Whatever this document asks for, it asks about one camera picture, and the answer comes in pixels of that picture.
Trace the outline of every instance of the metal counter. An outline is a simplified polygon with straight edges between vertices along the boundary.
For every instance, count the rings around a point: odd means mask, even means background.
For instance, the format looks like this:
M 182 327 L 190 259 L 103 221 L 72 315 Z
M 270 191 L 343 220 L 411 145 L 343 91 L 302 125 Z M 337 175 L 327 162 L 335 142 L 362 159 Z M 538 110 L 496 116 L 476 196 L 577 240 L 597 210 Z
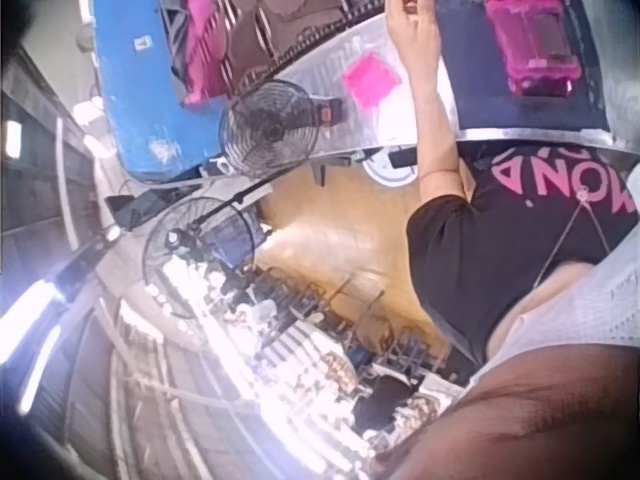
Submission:
M 576 1 L 579 0 L 565 0 L 565 4 L 571 5 Z M 570 131 L 557 128 L 523 128 L 519 125 L 514 128 L 487 126 L 462 129 L 457 104 L 460 105 L 459 102 L 465 99 L 454 97 L 450 75 L 444 61 L 441 60 L 438 92 L 459 141 L 539 140 L 640 153 L 638 11 L 629 0 L 583 0 L 582 4 L 580 8 L 586 12 L 599 57 L 601 91 L 604 96 L 604 106 L 600 108 L 603 110 L 603 118 L 606 112 L 605 123 L 608 120 L 609 128 L 581 128 Z M 458 2 L 456 8 L 466 7 Z M 459 11 L 452 12 L 451 15 L 457 14 Z M 589 37 L 589 32 L 582 30 L 578 29 L 577 32 L 580 42 L 581 36 Z M 446 41 L 445 37 L 443 32 L 443 42 Z M 402 83 L 376 108 L 365 111 L 356 106 L 341 77 L 367 52 L 373 52 L 388 67 L 395 70 Z M 302 86 L 314 97 L 344 99 L 346 121 L 321 130 L 314 156 L 378 146 L 414 145 L 417 141 L 407 74 L 387 34 L 384 15 L 374 17 L 331 39 L 284 70 L 278 78 Z

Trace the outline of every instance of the electric fan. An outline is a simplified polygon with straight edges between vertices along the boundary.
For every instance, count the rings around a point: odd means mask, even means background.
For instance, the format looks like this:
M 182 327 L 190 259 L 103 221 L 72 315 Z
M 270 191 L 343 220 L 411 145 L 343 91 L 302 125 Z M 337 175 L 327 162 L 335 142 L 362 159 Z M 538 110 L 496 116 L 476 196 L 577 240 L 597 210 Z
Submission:
M 299 86 L 272 80 L 233 100 L 220 125 L 226 161 L 264 178 L 305 162 L 319 129 L 341 119 L 342 101 L 312 99 Z
M 169 304 L 173 316 L 194 318 L 165 266 L 178 257 L 188 265 L 206 266 L 205 276 L 227 276 L 253 263 L 256 240 L 263 241 L 260 235 L 264 233 L 255 215 L 217 198 L 190 198 L 166 212 L 151 230 L 142 253 L 145 284 Z

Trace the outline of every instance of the pink sticky note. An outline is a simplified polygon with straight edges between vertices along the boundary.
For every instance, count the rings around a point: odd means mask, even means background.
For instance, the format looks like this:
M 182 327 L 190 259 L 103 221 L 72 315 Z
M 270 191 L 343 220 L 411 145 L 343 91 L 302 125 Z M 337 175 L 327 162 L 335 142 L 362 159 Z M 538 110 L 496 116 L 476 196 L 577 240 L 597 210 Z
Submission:
M 375 53 L 365 53 L 342 75 L 347 91 L 356 103 L 368 110 L 377 107 L 402 83 L 400 76 Z

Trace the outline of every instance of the pink toy car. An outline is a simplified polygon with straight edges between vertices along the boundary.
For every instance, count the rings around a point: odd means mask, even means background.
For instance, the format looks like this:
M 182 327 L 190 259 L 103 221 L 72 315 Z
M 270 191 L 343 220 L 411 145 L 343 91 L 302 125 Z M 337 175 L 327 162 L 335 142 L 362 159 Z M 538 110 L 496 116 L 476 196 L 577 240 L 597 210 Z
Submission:
M 560 0 L 487 0 L 514 94 L 567 97 L 582 76 L 562 25 Z

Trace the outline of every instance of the wooden floor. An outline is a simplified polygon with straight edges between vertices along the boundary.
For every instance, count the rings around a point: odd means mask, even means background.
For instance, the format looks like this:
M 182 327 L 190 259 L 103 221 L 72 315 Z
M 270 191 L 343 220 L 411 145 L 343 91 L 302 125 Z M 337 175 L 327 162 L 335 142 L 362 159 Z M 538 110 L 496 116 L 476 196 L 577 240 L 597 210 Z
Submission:
M 329 169 L 321 188 L 311 170 L 301 167 L 279 179 L 260 203 L 277 231 L 260 248 L 258 263 L 281 267 L 301 284 L 315 281 L 328 292 L 364 271 L 367 281 L 384 290 L 381 306 L 394 327 L 419 327 L 439 350 L 443 340 L 420 308 L 409 278 L 405 228 L 418 206 L 415 183 L 383 187 L 356 166 Z

